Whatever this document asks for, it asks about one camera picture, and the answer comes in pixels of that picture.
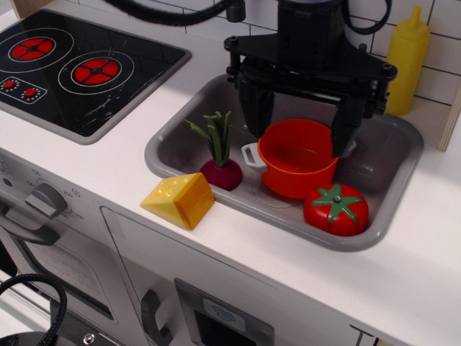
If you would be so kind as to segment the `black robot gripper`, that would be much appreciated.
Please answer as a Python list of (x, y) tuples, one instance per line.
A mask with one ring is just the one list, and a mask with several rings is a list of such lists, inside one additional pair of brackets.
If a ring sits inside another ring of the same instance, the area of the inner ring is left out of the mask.
[(353, 46), (346, 29), (371, 35), (382, 29), (392, 9), (370, 27), (352, 24), (348, 1), (279, 1), (277, 32), (231, 36), (228, 78), (238, 90), (249, 132), (261, 138), (274, 109), (275, 93), (337, 99), (331, 126), (332, 156), (346, 156), (362, 118), (384, 112), (396, 67)]

